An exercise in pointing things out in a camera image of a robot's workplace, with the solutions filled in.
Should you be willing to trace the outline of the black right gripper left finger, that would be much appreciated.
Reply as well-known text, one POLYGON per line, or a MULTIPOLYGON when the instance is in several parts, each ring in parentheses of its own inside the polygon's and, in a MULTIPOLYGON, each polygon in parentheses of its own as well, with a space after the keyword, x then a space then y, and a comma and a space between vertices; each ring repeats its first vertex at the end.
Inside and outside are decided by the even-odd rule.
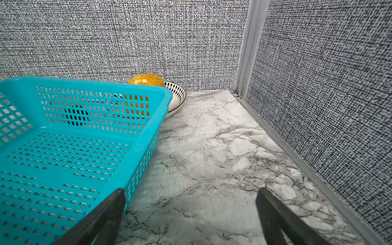
POLYGON ((53 244, 115 244, 125 205, 125 192, 122 188, 118 188, 63 236, 56 239, 53 244))

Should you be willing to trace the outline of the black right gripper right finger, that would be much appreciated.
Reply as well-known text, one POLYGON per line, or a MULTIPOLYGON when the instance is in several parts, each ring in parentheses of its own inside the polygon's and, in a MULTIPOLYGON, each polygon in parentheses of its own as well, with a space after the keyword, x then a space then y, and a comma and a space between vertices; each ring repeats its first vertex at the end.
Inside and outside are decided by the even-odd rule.
POLYGON ((330 244, 278 200, 266 187, 259 189, 255 204, 268 245, 286 245, 284 234, 294 245, 330 244))

